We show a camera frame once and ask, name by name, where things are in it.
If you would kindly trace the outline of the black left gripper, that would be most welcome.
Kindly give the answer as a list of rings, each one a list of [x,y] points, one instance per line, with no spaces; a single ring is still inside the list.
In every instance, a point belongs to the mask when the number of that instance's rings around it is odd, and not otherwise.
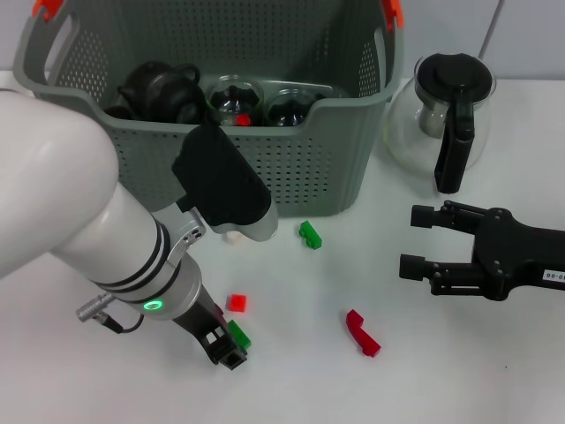
[[[214,364],[237,368],[246,362],[245,348],[224,328],[224,312],[204,286],[188,310],[173,322],[197,339]]]

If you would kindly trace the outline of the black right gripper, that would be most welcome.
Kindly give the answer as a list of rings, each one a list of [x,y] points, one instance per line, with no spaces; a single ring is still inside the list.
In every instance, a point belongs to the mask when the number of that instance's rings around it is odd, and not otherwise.
[[[472,263],[427,261],[402,254],[399,277],[427,279],[434,296],[483,296],[502,301],[517,287],[564,289],[564,232],[525,225],[506,209],[444,201],[414,205],[411,226],[434,226],[475,236]]]

